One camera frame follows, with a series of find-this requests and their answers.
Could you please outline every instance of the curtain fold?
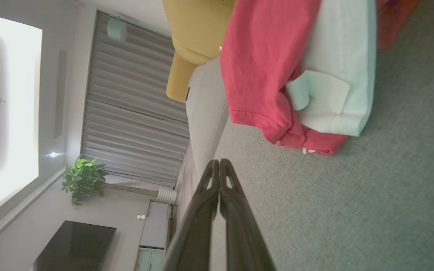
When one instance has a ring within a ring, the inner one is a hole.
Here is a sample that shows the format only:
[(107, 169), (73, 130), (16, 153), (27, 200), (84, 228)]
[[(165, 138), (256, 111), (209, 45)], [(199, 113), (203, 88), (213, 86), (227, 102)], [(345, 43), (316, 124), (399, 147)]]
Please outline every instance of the curtain fold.
[(169, 37), (127, 24), (124, 43), (107, 36), (98, 12), (81, 153), (110, 174), (174, 187), (188, 146), (185, 105), (167, 97)]

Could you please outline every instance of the gray fabric upholstery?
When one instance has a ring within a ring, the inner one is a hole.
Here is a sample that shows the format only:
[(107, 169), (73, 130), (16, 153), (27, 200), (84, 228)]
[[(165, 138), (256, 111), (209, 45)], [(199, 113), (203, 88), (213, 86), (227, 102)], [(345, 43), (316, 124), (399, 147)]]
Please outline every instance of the gray fabric upholstery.
[(188, 130), (195, 170), (200, 176), (215, 155), (229, 117), (224, 81), (220, 74), (220, 57), (197, 67), (188, 87), (185, 103)]
[[(378, 53), (371, 117), (338, 154), (229, 120), (215, 157), (234, 164), (278, 270), (434, 270), (434, 0)], [(224, 230), (218, 217), (212, 270), (225, 270)]]
[(165, 94), (172, 40), (127, 24), (126, 41), (112, 41), (109, 19), (98, 12), (81, 153), (111, 174), (174, 187), (189, 133), (185, 105)]

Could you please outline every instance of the potted plant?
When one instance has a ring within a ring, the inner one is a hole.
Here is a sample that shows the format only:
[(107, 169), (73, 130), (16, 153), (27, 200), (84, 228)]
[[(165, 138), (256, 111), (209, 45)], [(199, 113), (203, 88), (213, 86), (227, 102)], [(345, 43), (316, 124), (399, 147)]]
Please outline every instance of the potted plant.
[(173, 194), (176, 194), (176, 192), (174, 190), (160, 188), (159, 191), (153, 191), (106, 183), (105, 164), (96, 164), (95, 162), (96, 158), (88, 161), (81, 158), (80, 155), (74, 165), (67, 166), (63, 175), (63, 188), (61, 190), (71, 192), (71, 204), (73, 206), (82, 205), (82, 202), (91, 196), (103, 196), (103, 189), (105, 188), (148, 195), (170, 203), (175, 201), (175, 195)]

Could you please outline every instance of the black tv screen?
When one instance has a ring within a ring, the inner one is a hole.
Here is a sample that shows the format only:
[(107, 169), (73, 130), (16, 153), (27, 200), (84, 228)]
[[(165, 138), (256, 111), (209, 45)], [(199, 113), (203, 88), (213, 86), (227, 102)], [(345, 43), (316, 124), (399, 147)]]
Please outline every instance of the black tv screen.
[(65, 221), (30, 271), (99, 271), (116, 228)]

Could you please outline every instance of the pile of clothes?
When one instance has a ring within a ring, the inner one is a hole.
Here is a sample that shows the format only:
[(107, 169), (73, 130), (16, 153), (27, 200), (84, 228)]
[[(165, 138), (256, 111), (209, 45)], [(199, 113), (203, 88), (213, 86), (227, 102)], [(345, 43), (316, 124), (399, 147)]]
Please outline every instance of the pile of clothes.
[(373, 101), (376, 50), (417, 0), (237, 0), (220, 64), (231, 121), (267, 141), (334, 154), (359, 136)]

